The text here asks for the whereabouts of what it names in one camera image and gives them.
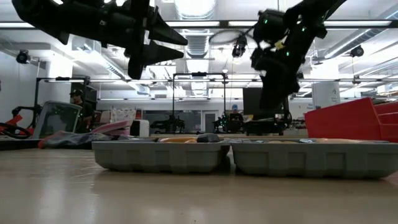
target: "monitor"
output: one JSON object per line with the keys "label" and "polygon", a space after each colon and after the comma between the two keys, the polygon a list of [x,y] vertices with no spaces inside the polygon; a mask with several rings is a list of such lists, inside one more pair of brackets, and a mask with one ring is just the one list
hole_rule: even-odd
{"label": "monitor", "polygon": [[261,88],[243,88],[243,113],[245,115],[273,114],[273,116],[275,114],[283,114],[282,103],[273,110],[260,109],[261,91]]}

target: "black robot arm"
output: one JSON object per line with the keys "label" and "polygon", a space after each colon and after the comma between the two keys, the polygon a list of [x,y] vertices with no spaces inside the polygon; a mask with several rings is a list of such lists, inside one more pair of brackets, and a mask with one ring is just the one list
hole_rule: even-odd
{"label": "black robot arm", "polygon": [[68,44],[70,34],[125,48],[131,57],[128,74],[140,79],[142,69],[153,63],[183,57],[183,52],[157,45],[144,44],[145,31],[150,40],[177,45],[188,41],[163,21],[157,7],[149,0],[127,0],[122,6],[116,1],[67,0],[62,4],[53,0],[12,0],[18,16],[25,22]]}
{"label": "black robot arm", "polygon": [[345,0],[304,0],[285,13],[266,10],[254,26],[256,42],[265,41],[270,47],[257,48],[251,56],[252,68],[266,71],[262,77],[260,107],[273,109],[292,93],[300,90],[297,72],[314,39],[325,38],[323,22]]}

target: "red plastic bin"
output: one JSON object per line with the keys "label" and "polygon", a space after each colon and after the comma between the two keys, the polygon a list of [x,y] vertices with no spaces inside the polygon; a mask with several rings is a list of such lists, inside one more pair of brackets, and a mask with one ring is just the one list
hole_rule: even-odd
{"label": "red plastic bin", "polygon": [[363,98],[310,111],[304,116],[310,138],[398,142],[397,103],[375,107],[372,99]]}

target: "gray cloth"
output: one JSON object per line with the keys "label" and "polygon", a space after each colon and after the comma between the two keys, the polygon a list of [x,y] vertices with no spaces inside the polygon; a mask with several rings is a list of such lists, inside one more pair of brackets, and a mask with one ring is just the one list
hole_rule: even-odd
{"label": "gray cloth", "polygon": [[93,141],[128,140],[128,136],[108,136],[101,133],[76,134],[59,131],[44,139],[41,148],[52,149],[91,149]]}

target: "door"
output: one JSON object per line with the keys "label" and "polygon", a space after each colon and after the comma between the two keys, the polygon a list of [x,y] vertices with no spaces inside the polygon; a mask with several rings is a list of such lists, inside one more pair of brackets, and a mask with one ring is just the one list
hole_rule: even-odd
{"label": "door", "polygon": [[214,132],[213,122],[217,120],[218,111],[203,111],[203,130],[206,133]]}

